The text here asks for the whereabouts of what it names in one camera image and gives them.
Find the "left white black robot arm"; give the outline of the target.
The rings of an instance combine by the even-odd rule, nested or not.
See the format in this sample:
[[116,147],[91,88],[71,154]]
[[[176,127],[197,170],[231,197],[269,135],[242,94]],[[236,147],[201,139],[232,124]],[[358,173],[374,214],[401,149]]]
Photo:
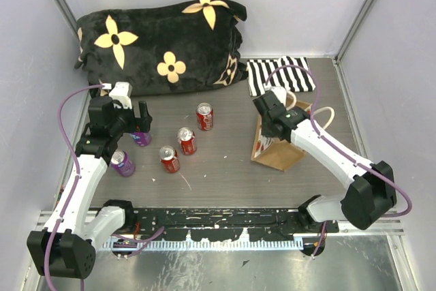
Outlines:
[[114,234],[136,227],[133,205],[109,200],[87,223],[91,201],[124,134],[149,132],[152,116],[145,101],[132,105],[115,96],[94,97],[88,106],[89,121],[76,144],[72,171],[54,212],[40,231],[30,232],[27,247],[38,273],[45,278],[86,279],[97,250]]

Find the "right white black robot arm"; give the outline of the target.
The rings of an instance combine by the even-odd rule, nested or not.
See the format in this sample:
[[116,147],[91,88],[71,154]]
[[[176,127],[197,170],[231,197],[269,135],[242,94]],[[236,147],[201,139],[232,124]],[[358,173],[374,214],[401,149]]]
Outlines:
[[329,135],[298,107],[287,109],[272,91],[253,101],[261,117],[265,137],[285,140],[310,154],[342,184],[345,193],[316,195],[298,207],[298,222],[306,232],[315,232],[324,221],[347,220],[366,230],[396,203],[393,170],[380,161],[374,164]]

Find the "brown canvas bag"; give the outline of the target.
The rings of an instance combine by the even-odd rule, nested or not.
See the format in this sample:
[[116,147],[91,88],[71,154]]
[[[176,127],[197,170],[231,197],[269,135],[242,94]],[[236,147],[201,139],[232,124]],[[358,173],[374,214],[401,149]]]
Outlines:
[[[289,108],[291,105],[311,113],[312,104],[298,101],[295,94],[288,91],[285,106]],[[305,151],[285,140],[261,135],[261,116],[258,117],[251,161],[285,172],[302,160],[306,154]]]

